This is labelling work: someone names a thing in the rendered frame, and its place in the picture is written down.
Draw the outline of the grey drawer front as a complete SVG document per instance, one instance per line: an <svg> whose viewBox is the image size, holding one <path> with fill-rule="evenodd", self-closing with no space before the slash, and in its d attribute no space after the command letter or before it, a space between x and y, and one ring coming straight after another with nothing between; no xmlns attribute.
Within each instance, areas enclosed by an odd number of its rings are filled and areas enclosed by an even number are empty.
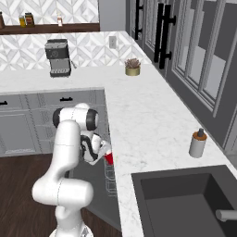
<svg viewBox="0 0 237 237"><path fill-rule="evenodd" d="M60 102L62 97L72 97L73 101ZM42 108L47 106L66 106L77 105L78 103L89 104L92 102L92 96L89 91L69 91L54 93L27 94L30 108Z"/></svg>
<svg viewBox="0 0 237 237"><path fill-rule="evenodd" d="M0 106L0 111L4 110L21 110L24 106L21 103L21 98L18 94L0 95L0 102L7 101L8 105Z"/></svg>

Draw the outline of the grey tap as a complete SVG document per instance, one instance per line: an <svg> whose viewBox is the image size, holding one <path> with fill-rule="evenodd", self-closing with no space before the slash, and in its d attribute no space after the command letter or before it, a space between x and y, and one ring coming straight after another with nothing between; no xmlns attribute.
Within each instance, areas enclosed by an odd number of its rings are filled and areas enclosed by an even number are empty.
<svg viewBox="0 0 237 237"><path fill-rule="evenodd" d="M227 220L237 220L237 210L221 210L216 211L216 217L222 222Z"/></svg>

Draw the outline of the dark grey sink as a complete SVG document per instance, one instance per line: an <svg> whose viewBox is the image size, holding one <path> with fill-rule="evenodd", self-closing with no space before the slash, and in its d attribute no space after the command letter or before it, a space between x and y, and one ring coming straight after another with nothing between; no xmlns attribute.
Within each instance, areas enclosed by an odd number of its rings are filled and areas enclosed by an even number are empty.
<svg viewBox="0 0 237 237"><path fill-rule="evenodd" d="M237 178L225 165L133 173L144 237L237 237Z"/></svg>

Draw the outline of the dark grey dishwasher door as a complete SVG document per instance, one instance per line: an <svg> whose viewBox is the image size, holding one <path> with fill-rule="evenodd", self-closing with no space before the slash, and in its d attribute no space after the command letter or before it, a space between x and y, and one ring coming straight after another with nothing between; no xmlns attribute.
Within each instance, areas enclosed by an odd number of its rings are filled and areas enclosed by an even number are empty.
<svg viewBox="0 0 237 237"><path fill-rule="evenodd" d="M100 159L92 166L80 159L79 165L69 172L69 176L92 184L94 198L86 209L114 229L121 231L118 198L110 197L106 191L105 160Z"/></svg>

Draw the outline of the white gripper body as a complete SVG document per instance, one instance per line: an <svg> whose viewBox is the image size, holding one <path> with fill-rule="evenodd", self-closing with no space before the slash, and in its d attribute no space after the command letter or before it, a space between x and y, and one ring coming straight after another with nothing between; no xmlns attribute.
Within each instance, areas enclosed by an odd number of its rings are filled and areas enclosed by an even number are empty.
<svg viewBox="0 0 237 237"><path fill-rule="evenodd" d="M102 146L100 147L98 152L99 156L106 156L112 153L112 147L110 143L108 143L107 141L102 141L101 145Z"/></svg>

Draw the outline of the grey cupboard door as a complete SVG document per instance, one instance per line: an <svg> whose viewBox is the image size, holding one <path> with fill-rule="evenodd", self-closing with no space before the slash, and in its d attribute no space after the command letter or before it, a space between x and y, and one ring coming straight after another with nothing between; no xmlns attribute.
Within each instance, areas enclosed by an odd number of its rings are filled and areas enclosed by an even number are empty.
<svg viewBox="0 0 237 237"><path fill-rule="evenodd" d="M33 109L32 118L43 154L51 154L54 149L56 127L53 124L55 107Z"/></svg>
<svg viewBox="0 0 237 237"><path fill-rule="evenodd" d="M0 156L25 156L40 151L29 111L0 112Z"/></svg>

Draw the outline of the tall grey glass-door cupboards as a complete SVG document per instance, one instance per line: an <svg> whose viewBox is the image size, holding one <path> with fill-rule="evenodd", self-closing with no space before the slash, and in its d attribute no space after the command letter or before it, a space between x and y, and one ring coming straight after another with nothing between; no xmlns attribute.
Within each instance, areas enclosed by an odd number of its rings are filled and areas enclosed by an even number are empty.
<svg viewBox="0 0 237 237"><path fill-rule="evenodd" d="M165 68L154 62L158 3L171 5ZM126 0L126 32L135 40L136 0ZM237 154L237 0L140 0L135 42L228 154Z"/></svg>

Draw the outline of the grey coffee machine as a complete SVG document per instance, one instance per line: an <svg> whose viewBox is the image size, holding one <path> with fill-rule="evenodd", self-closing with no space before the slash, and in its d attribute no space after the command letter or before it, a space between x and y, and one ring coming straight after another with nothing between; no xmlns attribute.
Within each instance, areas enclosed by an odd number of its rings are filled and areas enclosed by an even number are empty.
<svg viewBox="0 0 237 237"><path fill-rule="evenodd" d="M46 58L50 62L50 76L68 77L71 73L67 39L51 39L44 46Z"/></svg>

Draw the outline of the dark wooden shelf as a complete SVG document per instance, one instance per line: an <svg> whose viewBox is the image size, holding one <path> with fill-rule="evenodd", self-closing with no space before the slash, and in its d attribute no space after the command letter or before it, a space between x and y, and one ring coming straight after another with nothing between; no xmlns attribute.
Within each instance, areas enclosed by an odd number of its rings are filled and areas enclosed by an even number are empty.
<svg viewBox="0 0 237 237"><path fill-rule="evenodd" d="M19 25L9 25L0 29L0 35L11 34L46 34L66 32L94 32L100 31L99 23L69 23L58 26L57 24L38 24L33 27L22 28Z"/></svg>

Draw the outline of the grey soap dispenser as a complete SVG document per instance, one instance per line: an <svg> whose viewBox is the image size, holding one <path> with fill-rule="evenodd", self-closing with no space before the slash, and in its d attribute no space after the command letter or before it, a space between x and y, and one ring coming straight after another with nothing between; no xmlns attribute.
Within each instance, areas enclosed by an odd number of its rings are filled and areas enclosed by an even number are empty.
<svg viewBox="0 0 237 237"><path fill-rule="evenodd" d="M207 136L203 128L195 131L192 136L189 155L194 158L200 158L204 153Z"/></svg>

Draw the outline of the potted plant in gold pot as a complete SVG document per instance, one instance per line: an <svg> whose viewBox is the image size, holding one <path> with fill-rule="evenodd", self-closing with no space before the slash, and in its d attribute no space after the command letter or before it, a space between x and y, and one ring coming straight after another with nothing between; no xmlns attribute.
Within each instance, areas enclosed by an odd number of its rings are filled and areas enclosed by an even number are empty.
<svg viewBox="0 0 237 237"><path fill-rule="evenodd" d="M138 76L140 69L141 62L137 58L130 58L125 61L125 74L127 76Z"/></svg>

